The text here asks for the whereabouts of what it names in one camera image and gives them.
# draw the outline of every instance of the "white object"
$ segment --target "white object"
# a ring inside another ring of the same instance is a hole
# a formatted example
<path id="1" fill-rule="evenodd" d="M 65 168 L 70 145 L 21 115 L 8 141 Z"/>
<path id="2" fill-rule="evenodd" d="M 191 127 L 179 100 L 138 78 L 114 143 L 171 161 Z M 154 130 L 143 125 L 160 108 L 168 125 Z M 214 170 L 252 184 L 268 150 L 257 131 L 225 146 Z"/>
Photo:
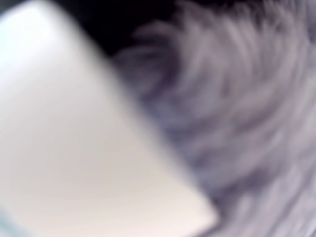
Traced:
<path id="1" fill-rule="evenodd" d="M 161 157 L 115 74 L 55 6 L 0 18 L 0 206 L 35 237 L 190 237 L 209 201 Z"/>

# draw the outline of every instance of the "blurry white shape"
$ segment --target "blurry white shape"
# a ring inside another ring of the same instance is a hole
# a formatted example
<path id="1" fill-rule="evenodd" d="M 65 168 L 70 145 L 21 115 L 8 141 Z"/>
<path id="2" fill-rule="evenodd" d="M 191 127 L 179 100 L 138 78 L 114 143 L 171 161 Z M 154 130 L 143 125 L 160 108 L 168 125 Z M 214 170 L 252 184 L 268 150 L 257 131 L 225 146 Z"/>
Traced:
<path id="1" fill-rule="evenodd" d="M 210 227 L 209 201 L 162 162 L 172 152 L 108 65 L 50 3 L 0 19 L 0 205 L 37 237 L 190 237 Z"/>

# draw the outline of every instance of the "animal fur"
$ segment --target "animal fur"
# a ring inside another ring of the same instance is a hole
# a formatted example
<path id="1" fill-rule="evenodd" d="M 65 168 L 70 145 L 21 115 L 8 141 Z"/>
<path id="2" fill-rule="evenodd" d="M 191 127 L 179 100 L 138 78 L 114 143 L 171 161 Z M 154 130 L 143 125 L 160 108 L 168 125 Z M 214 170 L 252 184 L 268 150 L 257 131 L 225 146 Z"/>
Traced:
<path id="1" fill-rule="evenodd" d="M 114 59 L 217 205 L 206 236 L 316 236 L 315 6 L 184 3 Z"/>

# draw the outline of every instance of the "dark background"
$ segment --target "dark background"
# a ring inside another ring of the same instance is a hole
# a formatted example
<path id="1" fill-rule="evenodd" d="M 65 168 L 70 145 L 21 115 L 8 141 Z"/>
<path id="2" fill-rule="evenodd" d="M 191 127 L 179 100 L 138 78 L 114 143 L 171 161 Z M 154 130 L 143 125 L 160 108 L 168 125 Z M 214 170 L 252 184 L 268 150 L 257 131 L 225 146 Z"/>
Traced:
<path id="1" fill-rule="evenodd" d="M 0 11 L 25 0 L 0 0 Z M 154 19 L 167 20 L 176 0 L 53 0 L 69 12 L 106 54 L 133 44 L 131 33 Z M 191 0 L 216 9 L 260 0 Z"/>

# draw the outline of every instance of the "dog fur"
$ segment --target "dog fur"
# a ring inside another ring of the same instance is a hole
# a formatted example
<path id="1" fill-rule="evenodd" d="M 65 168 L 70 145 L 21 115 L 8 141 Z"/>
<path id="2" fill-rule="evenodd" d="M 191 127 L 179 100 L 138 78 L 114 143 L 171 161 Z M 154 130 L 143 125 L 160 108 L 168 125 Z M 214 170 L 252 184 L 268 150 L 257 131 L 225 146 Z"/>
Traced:
<path id="1" fill-rule="evenodd" d="M 316 4 L 180 9 L 114 61 L 218 207 L 206 236 L 316 236 Z"/>

